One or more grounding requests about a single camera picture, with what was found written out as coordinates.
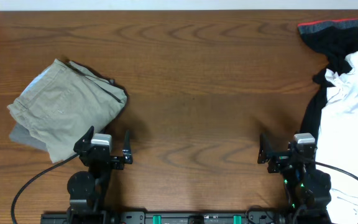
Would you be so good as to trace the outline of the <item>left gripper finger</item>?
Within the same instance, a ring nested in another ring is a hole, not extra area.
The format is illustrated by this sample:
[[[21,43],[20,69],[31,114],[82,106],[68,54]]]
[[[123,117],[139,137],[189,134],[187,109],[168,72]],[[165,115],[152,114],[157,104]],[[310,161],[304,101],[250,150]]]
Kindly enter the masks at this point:
[[[130,131],[127,130],[124,136],[124,144],[122,148],[123,152],[123,160],[125,164],[132,164],[133,163],[133,156],[131,151],[131,144],[130,144]]]
[[[80,139],[74,145],[74,152],[75,153],[85,153],[91,147],[91,140],[94,135],[94,126],[91,126],[87,132],[80,137]]]

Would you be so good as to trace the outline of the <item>white printed t-shirt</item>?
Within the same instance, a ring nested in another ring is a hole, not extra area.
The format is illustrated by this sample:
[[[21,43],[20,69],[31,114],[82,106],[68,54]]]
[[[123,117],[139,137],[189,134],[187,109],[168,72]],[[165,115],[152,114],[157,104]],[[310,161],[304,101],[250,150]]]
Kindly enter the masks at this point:
[[[358,223],[358,52],[346,56],[351,71],[327,70],[326,106],[318,130],[317,169],[331,176],[327,210],[334,223]]]

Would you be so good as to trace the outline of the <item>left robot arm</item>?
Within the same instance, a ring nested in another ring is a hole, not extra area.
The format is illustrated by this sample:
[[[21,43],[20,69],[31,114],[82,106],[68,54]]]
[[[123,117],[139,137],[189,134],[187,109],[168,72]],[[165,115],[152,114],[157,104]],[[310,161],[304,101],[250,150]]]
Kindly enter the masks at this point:
[[[88,168],[73,174],[67,183],[70,194],[68,223],[119,223],[119,215],[104,206],[111,172],[133,163],[130,132],[126,131],[121,156],[112,156],[112,136],[95,133],[94,127],[75,143],[73,151]]]

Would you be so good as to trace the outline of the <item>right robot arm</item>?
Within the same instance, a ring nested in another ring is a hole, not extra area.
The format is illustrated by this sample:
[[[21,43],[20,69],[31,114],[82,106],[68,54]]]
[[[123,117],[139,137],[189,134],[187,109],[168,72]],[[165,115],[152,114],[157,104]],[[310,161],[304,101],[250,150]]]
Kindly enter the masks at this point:
[[[287,150],[275,151],[265,134],[260,135],[257,162],[268,164],[270,174],[279,173],[288,200],[282,212],[268,211],[272,223],[331,223],[327,205],[331,201],[331,177],[315,165],[316,140],[298,133]]]

